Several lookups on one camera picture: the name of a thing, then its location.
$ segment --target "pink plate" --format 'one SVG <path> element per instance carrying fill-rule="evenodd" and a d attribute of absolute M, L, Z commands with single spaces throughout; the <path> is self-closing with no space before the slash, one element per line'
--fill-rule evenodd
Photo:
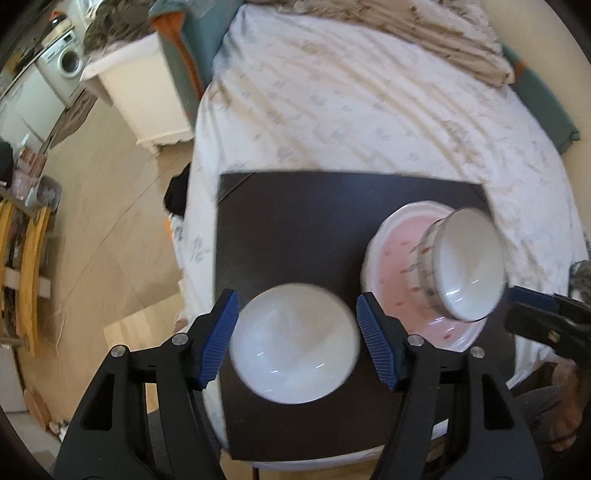
<path fill-rule="evenodd" d="M 418 333 L 433 346 L 463 352 L 476 340 L 486 319 L 461 322 L 419 305 L 407 286 L 405 269 L 412 248 L 429 225 L 453 212 L 436 202 L 415 202 L 384 220 L 365 253 L 361 272 L 364 291 L 373 292 L 386 315 L 398 318 L 407 332 Z"/>

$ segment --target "person's hand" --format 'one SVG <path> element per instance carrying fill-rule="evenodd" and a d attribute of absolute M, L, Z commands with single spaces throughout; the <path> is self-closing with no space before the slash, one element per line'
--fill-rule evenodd
<path fill-rule="evenodd" d="M 574 364 L 558 364 L 554 370 L 553 384 L 564 385 L 550 432 L 551 438 L 557 439 L 551 445 L 556 452 L 571 448 L 577 439 L 576 430 L 589 401 L 589 383 L 589 373 L 581 372 Z"/>

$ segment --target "orange fabric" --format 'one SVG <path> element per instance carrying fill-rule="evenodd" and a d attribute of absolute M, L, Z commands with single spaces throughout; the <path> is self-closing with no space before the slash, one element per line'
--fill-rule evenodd
<path fill-rule="evenodd" d="M 201 98 L 203 92 L 205 92 L 205 88 L 203 87 L 203 82 L 199 76 L 197 66 L 181 38 L 181 28 L 183 26 L 184 17 L 184 12 L 170 12 L 152 18 L 152 25 L 160 35 L 172 42 L 176 47 L 178 53 L 181 55 L 185 68 L 187 69 L 193 89 L 195 90 L 197 97 Z"/>
<path fill-rule="evenodd" d="M 515 82 L 513 82 L 513 83 L 519 82 L 519 79 L 521 78 L 521 74 L 523 74 L 523 72 L 525 71 L 526 68 L 527 68 L 526 62 L 524 62 L 523 60 L 520 60 L 519 62 L 517 62 L 515 67 L 513 67 L 513 70 L 515 71 Z"/>

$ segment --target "rug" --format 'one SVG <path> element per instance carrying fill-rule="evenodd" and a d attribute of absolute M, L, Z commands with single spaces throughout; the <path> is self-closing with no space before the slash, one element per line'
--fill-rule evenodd
<path fill-rule="evenodd" d="M 54 148 L 82 126 L 95 102 L 96 97 L 88 90 L 80 94 L 74 104 L 57 120 L 55 132 L 50 134 L 50 148 Z"/>

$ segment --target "white bed sheet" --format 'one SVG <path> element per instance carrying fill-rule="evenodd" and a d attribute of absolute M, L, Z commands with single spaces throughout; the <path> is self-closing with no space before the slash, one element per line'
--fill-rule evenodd
<path fill-rule="evenodd" d="M 494 89 L 399 38 L 245 5 L 199 106 L 183 231 L 191 318 L 213 304 L 219 175 L 251 170 L 404 173 L 482 183 L 511 284 L 566 293 L 587 258 L 562 160 L 508 87 Z M 510 385 L 548 348 L 516 340 Z M 207 396 L 219 398 L 216 382 Z"/>

